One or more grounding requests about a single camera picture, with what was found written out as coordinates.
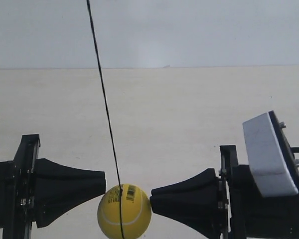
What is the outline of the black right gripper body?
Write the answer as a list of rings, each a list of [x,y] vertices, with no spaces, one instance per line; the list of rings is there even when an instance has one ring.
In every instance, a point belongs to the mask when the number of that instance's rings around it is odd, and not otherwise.
[[[238,163],[235,145],[220,146],[221,170],[231,217],[221,230],[225,239],[299,239],[299,195],[264,198],[247,164]]]

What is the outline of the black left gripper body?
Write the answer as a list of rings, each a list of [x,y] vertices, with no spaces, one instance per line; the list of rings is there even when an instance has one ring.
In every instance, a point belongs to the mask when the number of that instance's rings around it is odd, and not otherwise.
[[[0,161],[0,229],[3,239],[31,238],[34,221],[34,165],[38,134],[21,137],[13,160]]]

